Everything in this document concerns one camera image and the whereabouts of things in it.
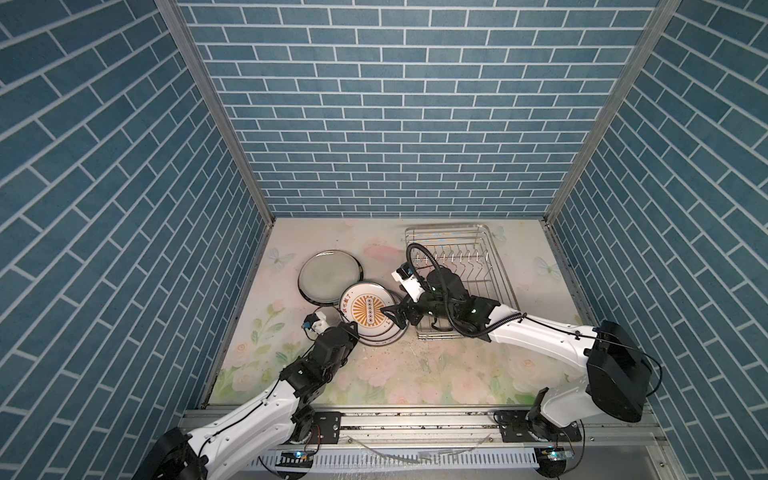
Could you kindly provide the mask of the plain white deep plate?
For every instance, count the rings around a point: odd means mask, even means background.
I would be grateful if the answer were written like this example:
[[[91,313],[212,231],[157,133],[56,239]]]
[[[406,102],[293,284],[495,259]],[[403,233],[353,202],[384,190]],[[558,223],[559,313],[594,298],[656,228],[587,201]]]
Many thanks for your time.
[[[363,267],[353,255],[341,250],[326,250],[302,265],[297,284],[299,293],[308,302],[332,306],[350,286],[363,278]]]

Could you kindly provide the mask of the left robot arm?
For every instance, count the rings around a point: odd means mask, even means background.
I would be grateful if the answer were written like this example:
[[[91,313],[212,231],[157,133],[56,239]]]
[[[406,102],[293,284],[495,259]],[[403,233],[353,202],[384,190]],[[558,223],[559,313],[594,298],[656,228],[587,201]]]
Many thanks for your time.
[[[227,415],[187,433],[160,436],[135,479],[229,479],[263,452],[306,437],[311,402],[346,363],[359,341],[358,325],[326,328],[278,379]]]

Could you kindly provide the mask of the brown patterned plate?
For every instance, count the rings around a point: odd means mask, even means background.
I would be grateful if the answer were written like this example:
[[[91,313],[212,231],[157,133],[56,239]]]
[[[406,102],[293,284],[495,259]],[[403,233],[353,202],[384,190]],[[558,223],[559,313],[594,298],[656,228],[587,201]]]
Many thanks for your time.
[[[358,282],[340,297],[339,308],[346,320],[358,324],[358,333],[373,342],[382,342],[401,332],[382,309],[395,306],[395,297],[374,282]]]

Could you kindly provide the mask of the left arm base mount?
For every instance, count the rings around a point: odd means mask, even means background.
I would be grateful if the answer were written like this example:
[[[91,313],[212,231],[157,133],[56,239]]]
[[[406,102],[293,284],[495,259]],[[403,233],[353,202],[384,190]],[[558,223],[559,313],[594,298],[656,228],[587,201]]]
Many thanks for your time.
[[[337,444],[341,432],[340,411],[315,411],[310,407],[295,413],[289,420],[289,436],[283,445]]]

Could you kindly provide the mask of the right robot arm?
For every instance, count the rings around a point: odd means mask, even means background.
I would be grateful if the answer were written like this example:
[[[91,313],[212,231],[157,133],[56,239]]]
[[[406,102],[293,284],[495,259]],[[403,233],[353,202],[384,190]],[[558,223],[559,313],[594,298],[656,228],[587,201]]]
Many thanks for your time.
[[[392,277],[405,296],[382,311],[399,328],[426,316],[443,317],[464,337],[522,347],[579,372],[577,379],[537,393],[525,417],[535,438],[553,441],[577,421],[601,413],[625,423],[642,419],[653,367],[618,324],[588,327],[531,316],[470,294],[446,267],[421,276],[402,265]]]

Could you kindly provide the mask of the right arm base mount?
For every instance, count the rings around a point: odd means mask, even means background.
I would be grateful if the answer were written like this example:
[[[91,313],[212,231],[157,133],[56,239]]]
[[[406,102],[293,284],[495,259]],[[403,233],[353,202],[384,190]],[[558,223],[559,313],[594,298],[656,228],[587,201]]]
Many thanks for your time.
[[[547,420],[542,413],[542,402],[548,388],[541,389],[535,397],[530,410],[524,412],[520,408],[495,410],[491,419],[500,431],[505,443],[519,442],[567,442],[583,440],[583,432],[579,422],[572,422],[566,427],[558,427]]]

